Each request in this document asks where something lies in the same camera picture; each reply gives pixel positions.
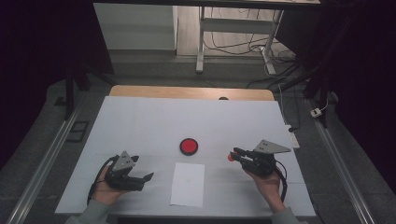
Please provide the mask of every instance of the white paper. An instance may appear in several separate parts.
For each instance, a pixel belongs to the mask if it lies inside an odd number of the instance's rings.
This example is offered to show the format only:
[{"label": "white paper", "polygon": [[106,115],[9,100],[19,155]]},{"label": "white paper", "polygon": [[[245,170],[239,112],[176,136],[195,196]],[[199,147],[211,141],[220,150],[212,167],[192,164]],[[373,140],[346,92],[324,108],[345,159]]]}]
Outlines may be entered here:
[{"label": "white paper", "polygon": [[205,166],[177,162],[172,183],[171,204],[202,207]]}]

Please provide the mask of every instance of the wooden edge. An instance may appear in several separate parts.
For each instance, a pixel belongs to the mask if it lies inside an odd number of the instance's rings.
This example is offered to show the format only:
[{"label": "wooden edge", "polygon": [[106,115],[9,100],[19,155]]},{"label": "wooden edge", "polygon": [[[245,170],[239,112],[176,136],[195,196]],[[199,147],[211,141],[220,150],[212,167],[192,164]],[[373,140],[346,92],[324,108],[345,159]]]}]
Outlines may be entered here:
[{"label": "wooden edge", "polygon": [[176,99],[213,99],[226,97],[229,100],[274,101],[268,90],[218,89],[194,87],[157,87],[157,86],[114,86],[110,96],[132,96]]}]

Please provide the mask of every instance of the hand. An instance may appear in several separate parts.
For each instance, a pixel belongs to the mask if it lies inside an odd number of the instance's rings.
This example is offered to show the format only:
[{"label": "hand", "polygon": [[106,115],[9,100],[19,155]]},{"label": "hand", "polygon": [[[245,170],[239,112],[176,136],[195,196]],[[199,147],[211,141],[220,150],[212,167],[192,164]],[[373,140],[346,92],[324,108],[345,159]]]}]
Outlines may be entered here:
[{"label": "hand", "polygon": [[244,169],[244,171],[250,175],[254,182],[256,183],[256,187],[259,190],[259,193],[264,197],[265,201],[270,205],[273,213],[282,211],[285,209],[285,205],[282,203],[279,195],[279,184],[280,178],[276,172],[273,172],[271,175],[266,177],[254,175],[253,173]]},{"label": "hand", "polygon": [[96,184],[96,190],[92,195],[92,198],[99,203],[104,203],[108,206],[111,206],[122,194],[129,191],[112,189],[105,181],[107,169],[108,166],[105,167],[105,169],[99,175],[99,179],[97,180],[98,183]]}]

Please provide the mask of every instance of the sleeve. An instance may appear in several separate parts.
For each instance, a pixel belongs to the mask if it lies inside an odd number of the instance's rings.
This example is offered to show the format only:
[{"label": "sleeve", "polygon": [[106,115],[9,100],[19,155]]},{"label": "sleeve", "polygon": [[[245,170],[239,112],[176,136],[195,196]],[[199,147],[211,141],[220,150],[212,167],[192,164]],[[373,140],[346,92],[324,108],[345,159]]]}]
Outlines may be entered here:
[{"label": "sleeve", "polygon": [[289,207],[273,214],[271,220],[273,224],[308,224],[306,221],[300,222]]},{"label": "sleeve", "polygon": [[80,216],[70,217],[65,224],[107,224],[106,220],[109,210],[109,206],[90,200],[87,208]]}]

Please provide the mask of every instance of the white wall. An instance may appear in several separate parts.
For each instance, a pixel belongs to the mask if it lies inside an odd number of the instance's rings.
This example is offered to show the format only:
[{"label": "white wall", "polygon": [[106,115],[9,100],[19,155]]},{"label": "white wall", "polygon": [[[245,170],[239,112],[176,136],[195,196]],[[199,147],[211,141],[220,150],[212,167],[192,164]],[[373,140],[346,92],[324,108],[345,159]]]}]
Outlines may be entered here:
[{"label": "white wall", "polygon": [[107,49],[176,49],[177,7],[93,5]]}]

